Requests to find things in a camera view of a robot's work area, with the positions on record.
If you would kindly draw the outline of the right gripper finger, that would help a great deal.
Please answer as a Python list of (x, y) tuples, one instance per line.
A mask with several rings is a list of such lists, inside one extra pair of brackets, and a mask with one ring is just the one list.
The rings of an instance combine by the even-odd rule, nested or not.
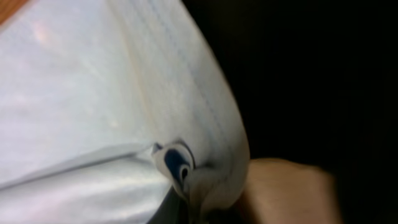
[(187, 204), (171, 188), (147, 224), (187, 224)]

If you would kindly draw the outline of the light blue printed t-shirt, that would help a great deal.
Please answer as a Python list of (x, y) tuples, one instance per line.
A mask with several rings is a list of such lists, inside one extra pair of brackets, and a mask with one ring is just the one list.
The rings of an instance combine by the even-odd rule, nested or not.
[(34, 1), (1, 26), (1, 222), (191, 222), (240, 197), (249, 144), (181, 1)]

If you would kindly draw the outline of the black t-shirt with logo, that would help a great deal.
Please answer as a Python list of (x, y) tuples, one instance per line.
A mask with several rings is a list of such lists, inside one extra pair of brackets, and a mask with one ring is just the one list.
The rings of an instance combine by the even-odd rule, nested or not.
[(397, 222), (397, 0), (184, 0), (251, 155), (336, 180), (346, 223)]

